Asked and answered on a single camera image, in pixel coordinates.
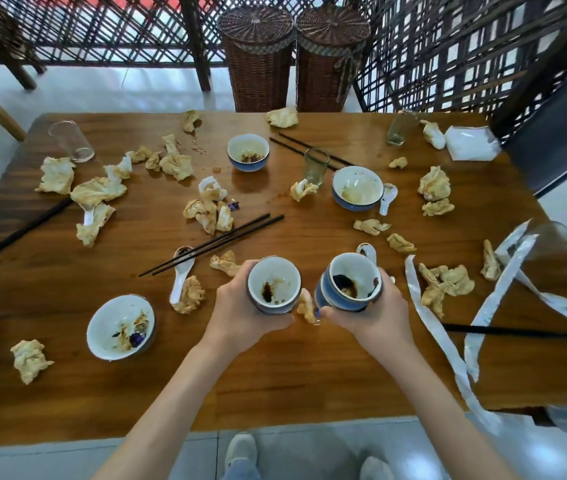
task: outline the basket lid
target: basket lid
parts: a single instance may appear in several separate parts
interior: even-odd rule
[[[270,45],[293,31],[293,17],[284,8],[243,6],[228,10],[219,19],[219,30],[246,45]]]
[[[318,45],[343,47],[370,36],[370,24],[351,7],[325,4],[305,9],[297,18],[297,30]]]

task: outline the woven basket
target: woven basket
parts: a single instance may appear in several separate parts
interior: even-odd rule
[[[326,4],[297,18],[297,110],[339,112],[362,64],[371,34],[362,15]]]
[[[295,41],[293,17],[282,8],[246,6],[219,19],[237,112],[286,106]]]

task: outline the wooden table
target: wooden table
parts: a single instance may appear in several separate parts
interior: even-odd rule
[[[467,324],[494,286],[480,275],[482,240],[496,245],[524,220],[544,219],[544,212],[505,153],[492,162],[452,162],[447,151],[434,150],[417,130],[402,148],[391,148],[384,141],[392,118],[300,114],[300,124],[288,133],[365,165],[399,187],[399,196],[382,221],[416,244],[416,263],[467,266],[475,291],[448,297],[444,303],[449,321]],[[368,241],[408,297],[405,255],[388,247],[387,233],[373,237],[352,229],[355,218],[378,214],[355,214],[339,207],[330,196],[330,172],[318,194],[296,203],[289,188],[302,174],[299,155],[273,144],[264,170],[250,174],[231,167],[225,152],[231,136],[274,135],[263,114],[203,113],[196,142],[181,131],[180,116],[175,114],[44,115],[35,121],[0,181],[0,238],[62,198],[35,193],[33,188],[43,158],[61,156],[46,135],[47,128],[51,121],[67,119],[78,122],[96,149],[94,160],[78,165],[75,183],[102,175],[101,165],[119,162],[140,144],[159,149],[160,137],[171,132],[180,140],[182,152],[192,155],[196,178],[180,183],[137,165],[125,182],[128,192],[111,202],[117,211],[94,248],[84,248],[75,236],[82,211],[73,205],[0,253],[0,445],[123,436],[154,400],[203,334],[215,290],[229,278],[208,267],[210,256],[198,258],[192,272],[208,298],[196,312],[180,315],[168,303],[172,272],[154,278],[137,274],[171,257],[178,246],[209,238],[196,221],[186,221],[182,211],[197,197],[198,181],[212,175],[215,166],[222,169],[215,175],[221,186],[240,202],[240,210],[233,214],[236,225],[264,212],[286,214],[281,223],[233,244],[239,260],[286,257],[299,267],[304,286],[312,290],[332,257]],[[477,114],[436,114],[432,119],[444,131],[452,123],[482,125]],[[201,148],[200,153],[192,146]],[[388,169],[388,163],[401,155],[408,157],[408,167]],[[423,217],[419,178],[438,164],[451,179],[456,208],[445,216]],[[567,297],[567,258],[537,262],[526,271],[541,290]],[[146,351],[104,362],[87,348],[87,323],[104,302],[127,293],[150,301],[157,317],[155,333]],[[419,349],[460,398],[444,354],[412,306],[410,320]],[[494,323],[567,331],[567,319],[519,283],[512,285]],[[462,335],[453,338],[462,343]],[[27,387],[13,369],[9,351],[21,339],[39,339],[47,358],[55,361]],[[481,381],[474,389],[486,408],[567,404],[566,341],[488,337],[480,365]],[[299,319],[289,329],[264,337],[232,363],[205,400],[194,429],[412,412],[396,384],[348,332]]]

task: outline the foot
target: foot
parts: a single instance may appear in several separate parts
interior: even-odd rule
[[[235,437],[230,440],[228,451],[226,451],[226,471],[228,471],[235,460],[242,459],[248,460],[256,466],[255,438],[245,431],[239,435],[235,435]]]
[[[388,463],[369,456],[364,461],[362,469],[359,471],[359,480],[394,480],[391,468]]]

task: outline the bowl rim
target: bowl rim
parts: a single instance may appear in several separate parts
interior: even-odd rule
[[[230,154],[230,144],[232,143],[233,140],[240,138],[242,136],[250,136],[250,137],[253,137],[254,139],[261,140],[263,143],[265,143],[265,147],[267,148],[267,152],[265,153],[265,155],[263,156],[263,158],[261,160],[257,160],[256,162],[240,162]],[[257,163],[262,163],[264,160],[266,160],[270,156],[270,143],[268,143],[267,139],[265,139],[263,136],[259,136],[258,134],[254,134],[254,133],[238,134],[237,136],[233,136],[232,138],[230,138],[228,140],[228,146],[226,147],[226,153],[228,154],[228,158],[230,158],[230,160],[232,160],[235,163],[238,163],[240,165],[254,165],[254,164],[257,164]]]
[[[286,301],[284,301],[283,303],[279,303],[279,305],[270,305],[269,303],[264,303],[263,301],[261,301],[260,299],[258,299],[256,296],[254,296],[251,292],[250,292],[250,286],[248,284],[249,279],[250,279],[250,274],[252,273],[253,269],[255,269],[256,265],[259,264],[260,262],[262,262],[264,259],[268,259],[268,258],[280,258],[280,259],[284,259],[286,261],[288,261],[290,264],[293,265],[293,267],[295,268],[295,270],[297,271],[297,275],[299,276],[299,284],[298,284],[298,289],[296,290],[296,293],[293,294],[293,296],[289,299],[287,299]],[[284,257],[281,256],[277,256],[277,255],[272,255],[272,256],[266,256],[261,258],[259,261],[257,261],[252,268],[250,268],[250,271],[247,274],[246,277],[246,293],[248,295],[248,298],[250,298],[255,304],[259,305],[259,306],[263,306],[264,308],[269,308],[270,310],[278,310],[279,308],[283,308],[284,306],[288,306],[291,303],[294,303],[294,301],[299,298],[299,295],[302,292],[302,274],[299,271],[299,268],[295,266],[295,263],[290,261],[289,259],[286,259]]]
[[[354,254],[356,256],[360,256],[364,259],[366,259],[370,264],[373,265],[373,267],[375,268],[377,275],[379,277],[379,286],[377,286],[374,290],[373,290],[373,294],[371,294],[370,296],[366,296],[365,298],[353,298],[352,296],[348,296],[347,294],[345,294],[342,290],[340,290],[337,285],[335,284],[335,281],[332,279],[332,272],[331,272],[331,268],[333,263],[335,262],[335,259],[339,256],[343,256],[344,254]],[[335,256],[334,258],[332,258],[332,260],[330,261],[330,263],[328,264],[328,267],[326,268],[326,273],[328,274],[328,282],[330,283],[330,287],[335,290],[337,292],[337,294],[341,297],[344,298],[348,301],[352,301],[355,303],[369,303],[371,302],[373,299],[377,298],[377,296],[379,295],[379,293],[382,292],[382,288],[384,287],[384,282],[382,280],[382,274],[379,271],[379,267],[375,266],[373,264],[372,261],[370,261],[366,256],[359,254],[359,253],[341,253],[340,255]]]
[[[348,199],[345,199],[345,198],[343,197],[343,195],[341,195],[339,192],[337,192],[337,189],[335,188],[335,180],[336,180],[335,177],[337,176],[337,173],[339,173],[339,172],[342,171],[342,170],[348,170],[348,169],[351,169],[351,170],[352,170],[352,169],[356,169],[356,168],[361,168],[361,169],[366,170],[367,172],[372,173],[372,174],[375,176],[376,180],[378,180],[379,183],[381,184],[381,193],[380,193],[380,195],[377,197],[377,199],[376,199],[375,201],[371,201],[371,202],[368,202],[368,203],[353,203],[353,202],[349,201]],[[382,199],[382,197],[384,197],[384,181],[383,181],[382,178],[381,178],[379,175],[377,175],[374,171],[372,171],[372,170],[369,169],[369,168],[366,168],[365,166],[351,165],[351,166],[344,166],[343,168],[340,168],[340,169],[337,170],[337,171],[333,174],[333,176],[332,176],[332,185],[331,185],[331,188],[332,188],[332,190],[334,191],[335,195],[336,195],[338,198],[340,198],[341,200],[343,200],[344,202],[346,202],[348,205],[354,205],[355,207],[367,207],[367,206],[369,206],[369,205],[374,205],[374,204],[376,204],[378,201],[380,201],[380,200]]]
[[[145,339],[143,340],[142,343],[139,344],[138,347],[133,347],[131,350],[129,350],[128,352],[122,352],[121,355],[117,356],[117,357],[106,357],[104,356],[101,351],[97,351],[96,349],[94,349],[91,345],[91,340],[90,340],[90,329],[92,327],[94,327],[93,323],[95,322],[95,316],[103,309],[104,306],[110,304],[111,302],[113,302],[114,300],[117,300],[119,298],[124,298],[124,297],[128,297],[128,296],[134,296],[136,298],[141,298],[143,299],[148,306],[150,307],[150,314],[148,315],[148,333],[146,334]],[[138,294],[134,294],[134,293],[128,293],[128,294],[123,294],[123,295],[119,295],[119,296],[115,296],[114,298],[109,299],[108,301],[106,301],[103,305],[99,306],[99,308],[97,308],[97,310],[95,311],[95,313],[92,315],[92,318],[90,318],[90,322],[88,322],[87,324],[87,329],[86,329],[86,341],[87,341],[87,347],[90,350],[90,352],[92,353],[92,355],[94,355],[95,357],[101,359],[101,360],[107,360],[109,362],[113,361],[113,360],[121,360],[123,358],[129,357],[133,354],[135,354],[136,352],[138,352],[139,350],[141,350],[144,345],[146,345],[146,343],[148,343],[148,341],[150,340],[152,334],[154,333],[154,329],[155,329],[155,310],[152,308],[152,305],[150,304],[150,301],[148,301],[145,297],[138,295]]]

